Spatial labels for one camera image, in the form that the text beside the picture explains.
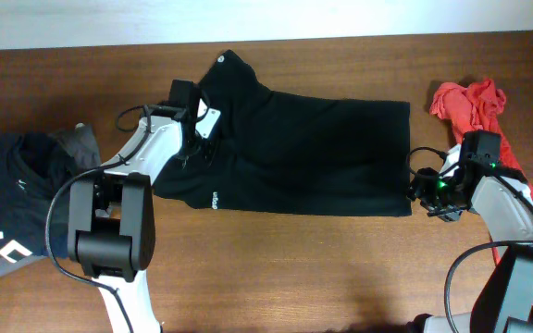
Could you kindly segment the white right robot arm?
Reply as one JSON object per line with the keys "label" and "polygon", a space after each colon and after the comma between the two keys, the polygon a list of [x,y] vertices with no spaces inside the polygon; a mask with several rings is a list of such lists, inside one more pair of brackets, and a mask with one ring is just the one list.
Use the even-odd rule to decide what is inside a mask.
{"label": "white right robot arm", "polygon": [[[481,217],[491,240],[460,254],[443,287],[444,314],[416,319],[420,332],[533,332],[533,200],[523,175],[495,163],[456,163],[441,172],[416,171],[410,197],[430,216],[454,222],[465,212]],[[456,269],[474,253],[502,253],[473,308],[452,309]]]}

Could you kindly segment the black polo shirt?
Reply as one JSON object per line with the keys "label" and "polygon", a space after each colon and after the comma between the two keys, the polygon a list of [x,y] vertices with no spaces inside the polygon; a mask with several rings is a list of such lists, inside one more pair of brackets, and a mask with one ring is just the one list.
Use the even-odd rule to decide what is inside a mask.
{"label": "black polo shirt", "polygon": [[200,80],[219,114],[209,142],[168,162],[155,194],[192,208],[409,216],[410,105],[273,91],[232,51]]}

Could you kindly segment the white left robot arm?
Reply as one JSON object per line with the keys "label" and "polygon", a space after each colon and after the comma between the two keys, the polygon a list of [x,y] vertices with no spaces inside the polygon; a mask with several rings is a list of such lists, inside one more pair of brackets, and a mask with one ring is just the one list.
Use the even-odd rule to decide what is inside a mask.
{"label": "white left robot arm", "polygon": [[184,133],[198,142],[212,134],[220,112],[198,122],[179,116],[140,119],[127,143],[70,187],[68,254],[100,290],[115,332],[159,332],[147,283],[155,250],[152,186],[164,165],[182,153]]}

